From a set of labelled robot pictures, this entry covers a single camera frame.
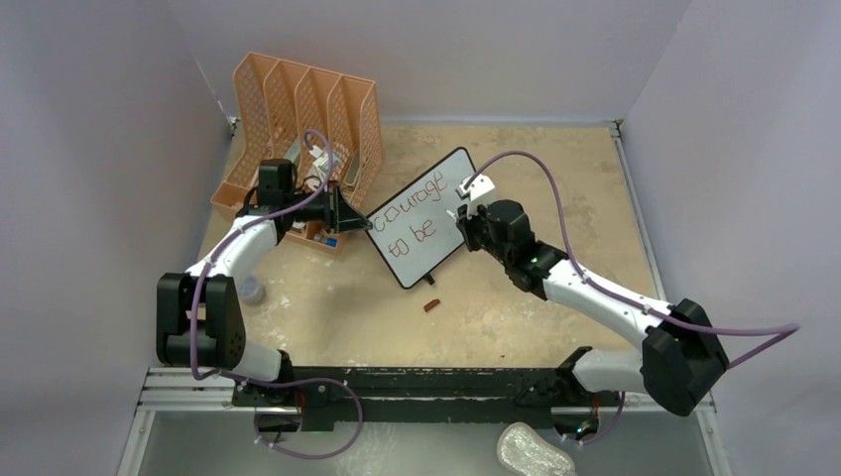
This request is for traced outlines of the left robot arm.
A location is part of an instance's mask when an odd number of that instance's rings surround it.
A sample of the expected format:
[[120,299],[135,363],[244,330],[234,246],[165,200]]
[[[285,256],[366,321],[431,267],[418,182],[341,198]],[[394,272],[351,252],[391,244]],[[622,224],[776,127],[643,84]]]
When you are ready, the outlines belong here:
[[239,289],[296,222],[317,222],[333,234],[373,227],[338,185],[325,181],[315,191],[302,191],[297,177],[288,160],[262,162],[257,184],[225,237],[186,271],[163,274],[156,290],[156,353],[162,363],[189,368],[197,380],[219,372],[257,381],[258,394],[273,406],[295,395],[292,362],[287,352],[247,336]]

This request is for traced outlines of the clear plastic jar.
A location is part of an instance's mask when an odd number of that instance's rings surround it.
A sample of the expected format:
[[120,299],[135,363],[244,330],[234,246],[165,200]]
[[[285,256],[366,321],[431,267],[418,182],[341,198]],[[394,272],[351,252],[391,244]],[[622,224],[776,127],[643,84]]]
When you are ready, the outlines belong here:
[[246,277],[237,289],[239,299],[250,306],[260,305],[266,298],[266,289],[255,276]]

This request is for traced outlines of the grey eraser block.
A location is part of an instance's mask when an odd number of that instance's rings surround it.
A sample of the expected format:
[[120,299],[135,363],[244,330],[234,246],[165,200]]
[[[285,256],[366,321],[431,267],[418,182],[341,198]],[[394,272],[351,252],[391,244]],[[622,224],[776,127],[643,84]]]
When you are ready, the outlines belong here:
[[295,140],[293,141],[289,147],[285,150],[283,154],[283,159],[289,161],[290,163],[296,165],[299,162],[301,153],[301,141]]

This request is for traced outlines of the peach plastic file organizer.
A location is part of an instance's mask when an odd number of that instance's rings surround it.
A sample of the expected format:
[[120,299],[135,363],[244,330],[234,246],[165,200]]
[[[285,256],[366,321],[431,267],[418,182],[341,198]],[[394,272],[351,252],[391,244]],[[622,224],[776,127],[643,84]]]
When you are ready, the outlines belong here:
[[[263,160],[280,159],[302,133],[314,129],[341,160],[331,175],[345,198],[361,208],[384,162],[376,83],[372,79],[320,67],[250,53],[233,73],[239,126],[244,150],[211,202],[226,221],[242,207],[246,193],[256,184]],[[354,187],[344,176],[353,155],[361,153],[361,174]]]

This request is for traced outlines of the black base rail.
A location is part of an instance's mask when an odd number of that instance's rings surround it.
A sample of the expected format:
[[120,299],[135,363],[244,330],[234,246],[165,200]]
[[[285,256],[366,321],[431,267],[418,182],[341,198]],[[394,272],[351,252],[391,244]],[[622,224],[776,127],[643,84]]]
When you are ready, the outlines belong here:
[[304,431],[338,423],[509,423],[575,430],[597,408],[614,408],[616,392],[593,394],[568,365],[548,368],[296,366],[294,386],[236,383],[232,404],[289,411]]

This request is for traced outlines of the silver foil pouch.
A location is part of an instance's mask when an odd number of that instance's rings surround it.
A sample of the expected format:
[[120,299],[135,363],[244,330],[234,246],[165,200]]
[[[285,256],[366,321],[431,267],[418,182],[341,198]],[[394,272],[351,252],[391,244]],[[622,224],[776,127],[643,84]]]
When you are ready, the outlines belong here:
[[531,426],[515,422],[507,426],[497,442],[497,459],[517,475],[575,476],[571,456],[548,443]]

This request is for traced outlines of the black framed whiteboard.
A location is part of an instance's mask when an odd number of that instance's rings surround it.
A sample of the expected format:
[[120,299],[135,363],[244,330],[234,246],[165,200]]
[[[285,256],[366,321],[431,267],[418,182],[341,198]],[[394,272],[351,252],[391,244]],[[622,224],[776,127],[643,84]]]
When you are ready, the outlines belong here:
[[475,172],[458,147],[368,214],[366,234],[402,289],[424,281],[463,245],[450,214],[464,203],[458,186]]

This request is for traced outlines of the grey rounded case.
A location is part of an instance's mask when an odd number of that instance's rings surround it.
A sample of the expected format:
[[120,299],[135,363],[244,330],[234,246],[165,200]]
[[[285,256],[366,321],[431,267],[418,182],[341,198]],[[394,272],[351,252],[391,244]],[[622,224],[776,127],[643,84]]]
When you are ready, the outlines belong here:
[[345,186],[354,187],[361,174],[361,153],[357,151],[348,163],[348,169],[343,179]]

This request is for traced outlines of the aluminium frame rail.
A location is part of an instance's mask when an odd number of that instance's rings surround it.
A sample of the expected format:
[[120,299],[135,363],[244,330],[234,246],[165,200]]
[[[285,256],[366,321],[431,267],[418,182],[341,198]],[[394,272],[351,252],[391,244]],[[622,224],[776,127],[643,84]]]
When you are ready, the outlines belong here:
[[712,392],[707,392],[698,402],[695,407],[697,412],[712,412],[717,411],[716,404]]

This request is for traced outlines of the brown marker cap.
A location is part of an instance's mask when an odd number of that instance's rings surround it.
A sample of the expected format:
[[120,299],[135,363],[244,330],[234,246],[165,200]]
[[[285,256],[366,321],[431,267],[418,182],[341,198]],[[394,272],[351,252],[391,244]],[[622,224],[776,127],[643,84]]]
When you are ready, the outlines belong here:
[[431,310],[436,308],[438,305],[440,305],[440,300],[438,298],[436,298],[436,299],[433,299],[433,300],[429,301],[428,303],[426,303],[423,306],[423,310],[425,312],[430,312]]

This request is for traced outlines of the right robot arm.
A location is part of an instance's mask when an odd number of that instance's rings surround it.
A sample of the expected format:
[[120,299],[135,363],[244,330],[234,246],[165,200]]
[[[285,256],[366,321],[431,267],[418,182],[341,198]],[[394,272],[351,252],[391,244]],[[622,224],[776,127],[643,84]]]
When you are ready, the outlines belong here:
[[556,378],[565,401],[579,404],[597,392],[640,393],[686,417],[728,370],[729,357],[699,303],[627,297],[625,288],[538,240],[518,202],[498,200],[475,211],[463,204],[453,218],[467,249],[491,255],[520,291],[572,308],[633,345],[622,352],[577,350]]

